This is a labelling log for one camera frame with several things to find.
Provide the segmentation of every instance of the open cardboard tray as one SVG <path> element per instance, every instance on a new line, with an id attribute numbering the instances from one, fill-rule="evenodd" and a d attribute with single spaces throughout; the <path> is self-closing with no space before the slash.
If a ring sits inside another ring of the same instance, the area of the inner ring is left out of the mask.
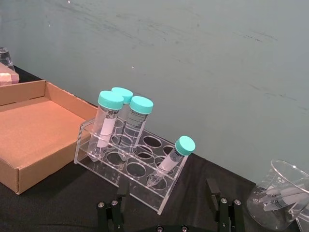
<path id="1" fill-rule="evenodd" d="M 96 111 L 46 81 L 0 87 L 0 182 L 21 194 L 71 162 Z"/>

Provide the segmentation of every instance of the clear acrylic rack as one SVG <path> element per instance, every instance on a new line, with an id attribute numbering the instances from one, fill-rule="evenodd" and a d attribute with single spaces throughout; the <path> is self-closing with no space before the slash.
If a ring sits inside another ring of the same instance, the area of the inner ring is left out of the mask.
<path id="1" fill-rule="evenodd" d="M 94 119 L 86 121 L 80 127 L 74 163 L 82 165 L 117 187 L 122 178 L 127 178 L 130 195 L 160 215 L 188 157 L 184 157 L 182 162 L 167 173 L 157 185 L 148 187 L 146 185 L 148 176 L 157 170 L 164 157 L 172 151 L 174 144 L 144 130 L 138 145 L 128 152 L 127 147 L 119 145 L 119 139 L 123 135 L 115 133 L 108 141 L 107 154 L 93 162 L 89 157 L 91 153 L 88 152 L 90 137 L 95 136 L 97 141 L 102 140 L 99 135 L 92 132 L 93 122 Z M 127 154 L 127 161 L 120 159 L 119 152 Z"/>

